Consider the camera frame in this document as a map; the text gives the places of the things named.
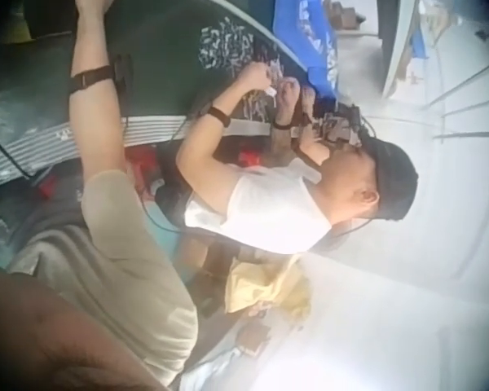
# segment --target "person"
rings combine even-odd
[[[313,133],[315,92],[309,87],[302,89],[305,125],[299,149],[317,169],[300,158],[285,167],[247,169],[214,159],[231,113],[245,94],[270,86],[268,72],[262,63],[245,67],[184,139],[176,161],[193,191],[185,225],[272,253],[294,254],[308,251],[333,225],[353,218],[404,218],[418,181],[409,156],[367,134],[359,135],[360,145],[330,148],[320,142]],[[291,130],[300,93],[296,80],[281,82],[273,136]]]
[[[76,4],[73,80],[108,65],[112,0]],[[69,99],[88,230],[43,231],[0,270],[0,368],[19,389],[164,390],[196,343],[196,307],[146,231],[112,79]]]

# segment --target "wristband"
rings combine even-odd
[[[225,128],[230,126],[230,117],[226,115],[224,112],[222,112],[221,110],[219,110],[218,108],[212,106],[209,108],[209,111],[207,111],[206,113],[220,120]]]
[[[279,125],[277,122],[274,121],[272,126],[278,130],[290,130],[290,129],[292,129],[292,123],[291,122],[287,125]]]
[[[94,84],[108,79],[114,80],[114,70],[111,65],[105,65],[101,68],[80,72],[76,76],[71,77],[70,94],[86,90]]]

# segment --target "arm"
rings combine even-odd
[[[293,111],[280,108],[275,115],[275,122],[279,125],[288,125],[292,122]],[[279,130],[271,127],[271,154],[282,156],[292,150],[292,131]]]
[[[245,94],[251,90],[264,90],[268,86],[267,66],[251,63],[214,100],[213,106],[230,116]],[[227,213],[228,202],[240,178],[235,169],[214,159],[223,130],[220,120],[211,115],[202,116],[190,129],[176,157],[179,172],[192,190],[222,215]]]
[[[277,92],[277,113],[275,123],[289,125],[293,120],[293,112],[299,99],[301,87],[297,79],[286,77],[280,81]],[[292,131],[280,130],[274,126],[270,129],[270,153],[265,156],[269,166],[288,164],[295,156],[292,149]]]
[[[78,10],[72,76],[109,64],[104,30],[106,10],[95,5]],[[121,114],[112,80],[74,93],[69,100],[69,116],[85,182],[103,171],[126,171]]]

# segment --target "black cap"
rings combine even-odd
[[[393,143],[359,132],[362,148],[377,165],[378,210],[373,218],[402,220],[413,204],[418,174],[408,154]]]

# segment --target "ear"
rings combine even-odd
[[[379,198],[380,196],[375,190],[364,190],[361,193],[361,202],[365,205],[369,205],[370,207],[375,205]]]

